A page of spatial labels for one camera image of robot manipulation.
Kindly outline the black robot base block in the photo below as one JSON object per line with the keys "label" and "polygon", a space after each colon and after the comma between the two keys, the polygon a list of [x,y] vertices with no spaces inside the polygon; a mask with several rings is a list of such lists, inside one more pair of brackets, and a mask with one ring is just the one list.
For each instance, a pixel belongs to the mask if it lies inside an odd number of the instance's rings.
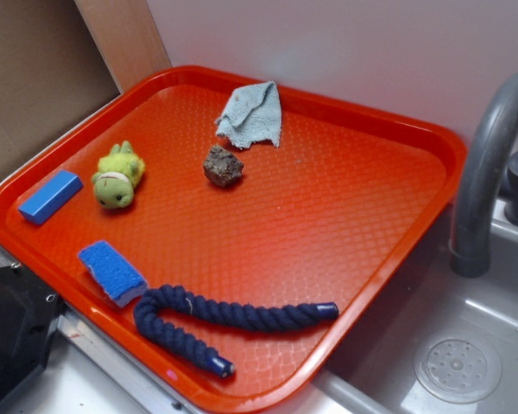
{"label": "black robot base block", "polygon": [[28,267],[0,267],[0,409],[46,370],[62,306]]}

